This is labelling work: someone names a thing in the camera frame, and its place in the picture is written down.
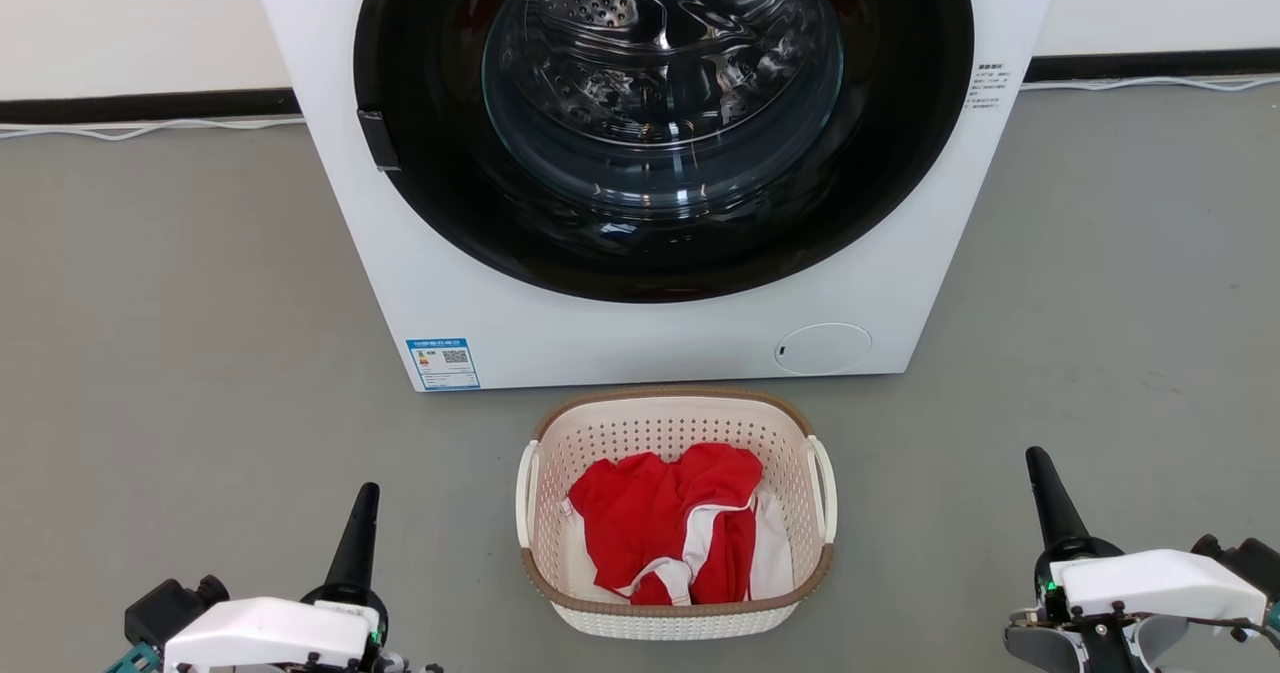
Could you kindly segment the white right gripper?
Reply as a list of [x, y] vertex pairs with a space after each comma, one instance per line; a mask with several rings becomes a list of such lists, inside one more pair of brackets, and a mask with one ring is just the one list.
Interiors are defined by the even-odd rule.
[[[1051, 455], [1028, 448], [1025, 463], [1044, 551], [1088, 553], [1091, 534]], [[1036, 582], [1036, 605], [1010, 615], [1004, 645], [1042, 672], [1158, 672], [1192, 626], [1270, 638], [1270, 546], [1257, 537], [1050, 562]]]

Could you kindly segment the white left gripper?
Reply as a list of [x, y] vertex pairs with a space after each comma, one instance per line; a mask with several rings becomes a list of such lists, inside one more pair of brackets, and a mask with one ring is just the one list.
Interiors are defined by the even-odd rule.
[[324, 581], [298, 601], [219, 603], [170, 638], [165, 672], [401, 672], [389, 618], [372, 592], [381, 489], [364, 484]]

